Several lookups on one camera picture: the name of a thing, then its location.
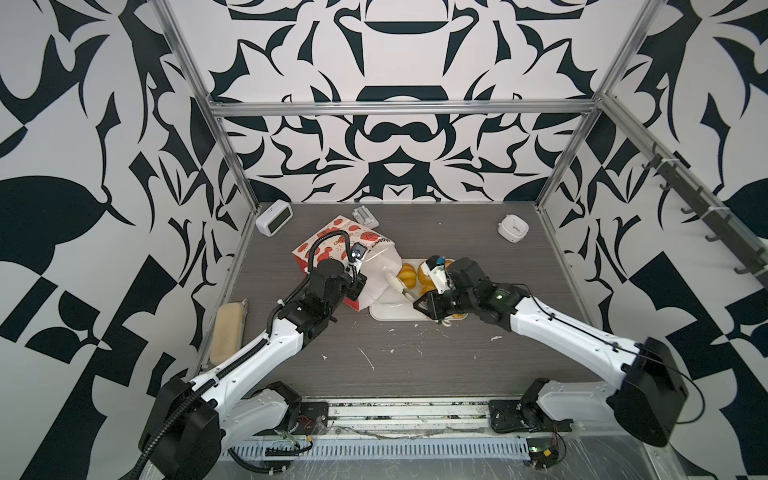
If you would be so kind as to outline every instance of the zip tie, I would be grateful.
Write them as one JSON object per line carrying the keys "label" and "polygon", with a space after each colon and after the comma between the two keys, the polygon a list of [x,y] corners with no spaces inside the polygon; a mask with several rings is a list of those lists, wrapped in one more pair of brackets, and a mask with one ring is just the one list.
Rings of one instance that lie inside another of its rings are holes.
{"label": "zip tie", "polygon": [[715,210],[730,210],[728,207],[708,207],[707,211],[701,214],[701,217],[699,217],[699,220],[702,220],[704,217],[706,217],[710,212],[714,212]]}

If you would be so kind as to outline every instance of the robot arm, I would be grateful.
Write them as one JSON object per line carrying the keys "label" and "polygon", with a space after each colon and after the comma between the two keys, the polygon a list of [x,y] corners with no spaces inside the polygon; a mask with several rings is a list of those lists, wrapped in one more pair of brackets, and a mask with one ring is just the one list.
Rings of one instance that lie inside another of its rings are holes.
{"label": "robot arm", "polygon": [[[355,300],[365,286],[365,276],[358,273],[364,246],[356,243],[350,249],[342,230],[321,237],[316,245],[335,235],[346,240],[350,261],[346,269],[338,260],[319,262],[270,313],[267,328],[258,337],[191,381],[176,378],[163,385],[139,440],[142,455],[131,478],[139,477],[148,460],[169,479],[203,478],[222,449],[263,430],[287,432],[296,424],[301,397],[284,384],[276,382],[244,397],[335,322],[336,308],[345,298]],[[310,254],[310,265],[313,257]]]}
{"label": "robot arm", "polygon": [[[579,322],[532,296],[520,284],[493,283],[468,258],[456,260],[447,269],[435,257],[430,260],[426,263],[433,267],[429,274],[435,285],[443,282],[449,288],[427,292],[413,303],[416,310],[435,321],[455,313],[474,313],[484,322],[569,356],[611,387],[608,394],[612,395],[601,401],[613,411],[619,425],[650,445],[668,443],[688,392],[666,345],[652,338],[636,343]],[[537,416],[556,410],[547,408],[538,391],[535,397],[530,403],[539,409]]]}

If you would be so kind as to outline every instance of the sponge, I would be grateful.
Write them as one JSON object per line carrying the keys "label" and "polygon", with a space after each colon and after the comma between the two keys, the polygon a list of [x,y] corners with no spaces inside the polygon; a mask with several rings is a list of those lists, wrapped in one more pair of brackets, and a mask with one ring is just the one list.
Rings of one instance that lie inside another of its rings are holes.
{"label": "sponge", "polygon": [[248,299],[227,303],[219,307],[214,325],[214,337],[210,342],[209,358],[212,365],[220,365],[240,349],[243,341]]}

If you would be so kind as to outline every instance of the hook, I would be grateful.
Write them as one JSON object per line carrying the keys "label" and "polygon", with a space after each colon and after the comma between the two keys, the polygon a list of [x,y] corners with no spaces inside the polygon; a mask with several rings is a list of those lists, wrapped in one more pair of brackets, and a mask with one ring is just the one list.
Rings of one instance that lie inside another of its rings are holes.
{"label": "hook", "polygon": [[647,164],[645,165],[641,164],[643,170],[650,170],[650,168],[653,167],[652,163],[655,162],[656,159],[659,160],[659,163],[663,161],[663,159],[661,158],[661,155],[656,153],[656,144],[654,144],[654,150],[652,153],[654,154],[654,157],[651,158]]}

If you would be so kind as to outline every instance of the wooden table surface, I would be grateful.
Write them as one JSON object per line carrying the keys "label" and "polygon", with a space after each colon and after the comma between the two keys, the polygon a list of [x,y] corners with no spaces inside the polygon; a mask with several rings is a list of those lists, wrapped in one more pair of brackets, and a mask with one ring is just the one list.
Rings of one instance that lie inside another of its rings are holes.
{"label": "wooden table surface", "polygon": [[[254,232],[232,301],[247,297],[243,344],[266,327],[266,315],[302,279],[291,251],[353,204],[294,204],[293,219],[275,237]],[[534,295],[581,319],[562,270],[529,203],[374,204],[376,231],[401,258],[469,257],[495,282],[526,283]],[[528,222],[518,243],[497,232],[507,214]],[[470,315],[444,327],[431,322],[380,322],[368,310],[342,305],[328,328],[262,382],[281,380],[305,397],[485,396],[520,394],[538,377],[594,381],[583,366],[533,339]]]}

